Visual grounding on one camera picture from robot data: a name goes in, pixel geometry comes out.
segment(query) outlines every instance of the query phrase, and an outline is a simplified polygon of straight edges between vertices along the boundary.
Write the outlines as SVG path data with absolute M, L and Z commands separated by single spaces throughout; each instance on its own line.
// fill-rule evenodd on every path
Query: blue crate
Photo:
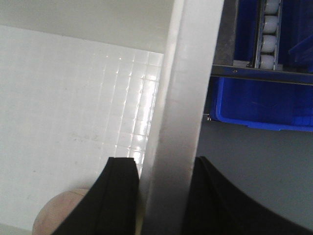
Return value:
M 293 5 L 292 24 L 287 23 L 286 28 L 292 26 L 292 48 L 289 50 L 290 65 L 307 67 L 313 71 L 313 1 L 298 0 Z
M 211 78 L 211 118 L 267 130 L 313 131 L 313 87 Z

